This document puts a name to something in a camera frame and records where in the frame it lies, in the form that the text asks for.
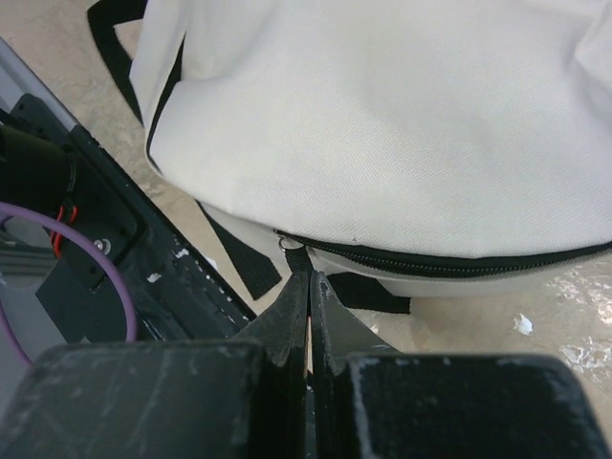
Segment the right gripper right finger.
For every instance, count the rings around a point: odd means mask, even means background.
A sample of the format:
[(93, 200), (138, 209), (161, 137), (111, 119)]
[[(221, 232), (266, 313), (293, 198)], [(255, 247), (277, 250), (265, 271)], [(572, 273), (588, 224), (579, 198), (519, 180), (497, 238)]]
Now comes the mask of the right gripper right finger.
[(321, 458), (607, 458), (579, 381), (530, 354), (406, 354), (310, 284)]

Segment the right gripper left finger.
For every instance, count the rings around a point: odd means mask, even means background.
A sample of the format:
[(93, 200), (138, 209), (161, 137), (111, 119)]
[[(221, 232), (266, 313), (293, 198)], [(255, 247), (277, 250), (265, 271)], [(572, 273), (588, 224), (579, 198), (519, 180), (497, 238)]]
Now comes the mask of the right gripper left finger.
[(231, 339), (62, 346), (1, 424), (5, 458), (300, 458), (310, 275)]

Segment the beige canvas backpack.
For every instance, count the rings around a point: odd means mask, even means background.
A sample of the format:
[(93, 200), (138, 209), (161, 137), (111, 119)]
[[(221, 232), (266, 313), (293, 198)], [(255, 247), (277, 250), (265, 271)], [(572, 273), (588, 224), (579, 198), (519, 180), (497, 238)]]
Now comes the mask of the beige canvas backpack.
[(144, 155), (253, 295), (488, 295), (611, 250), (607, 1), (98, 1)]

